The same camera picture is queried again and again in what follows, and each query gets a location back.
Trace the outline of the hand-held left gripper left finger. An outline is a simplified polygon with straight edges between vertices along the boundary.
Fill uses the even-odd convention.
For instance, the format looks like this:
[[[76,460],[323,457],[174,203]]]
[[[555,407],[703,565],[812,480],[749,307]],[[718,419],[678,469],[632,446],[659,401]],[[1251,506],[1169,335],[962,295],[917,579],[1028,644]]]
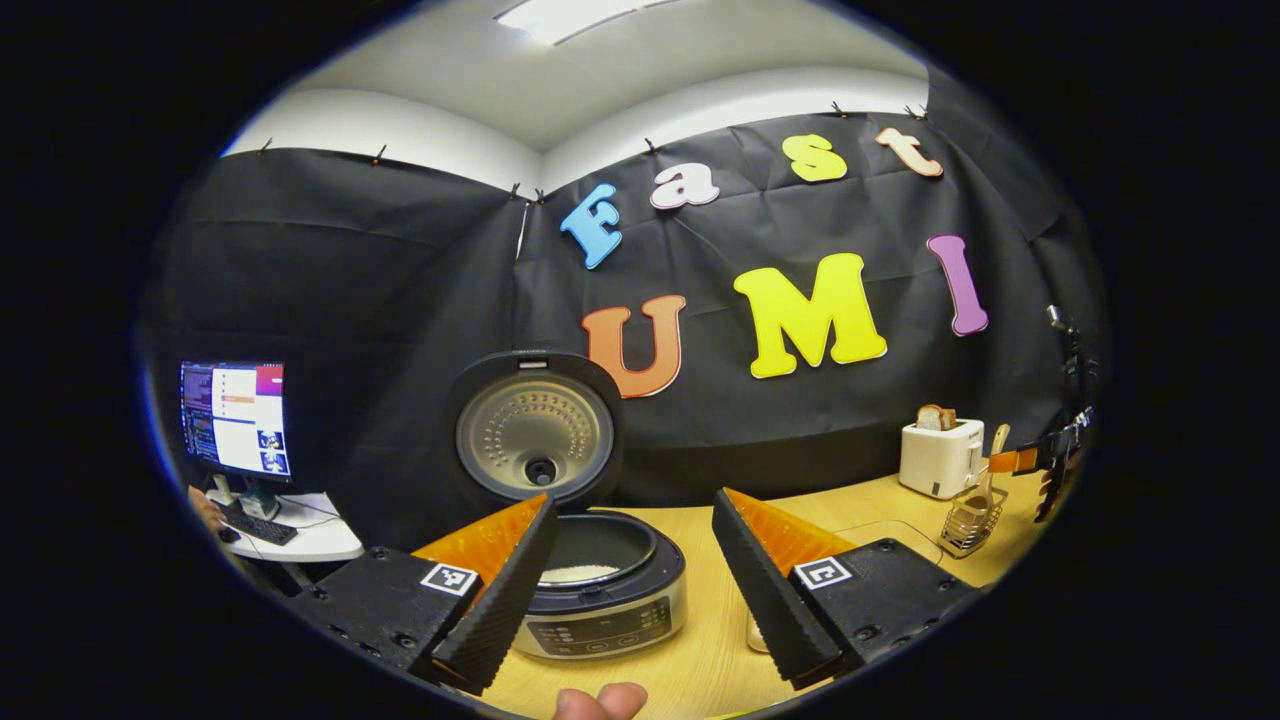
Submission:
[[[538,495],[415,553],[371,547],[288,605],[351,648],[481,694],[527,612],[557,525],[554,502]]]

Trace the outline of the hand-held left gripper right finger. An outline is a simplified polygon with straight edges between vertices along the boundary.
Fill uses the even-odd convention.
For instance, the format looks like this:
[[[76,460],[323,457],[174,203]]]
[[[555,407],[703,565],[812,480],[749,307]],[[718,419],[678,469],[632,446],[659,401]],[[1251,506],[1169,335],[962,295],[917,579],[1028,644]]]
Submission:
[[[797,691],[895,653],[980,598],[896,539],[854,544],[736,489],[717,492],[712,528]]]

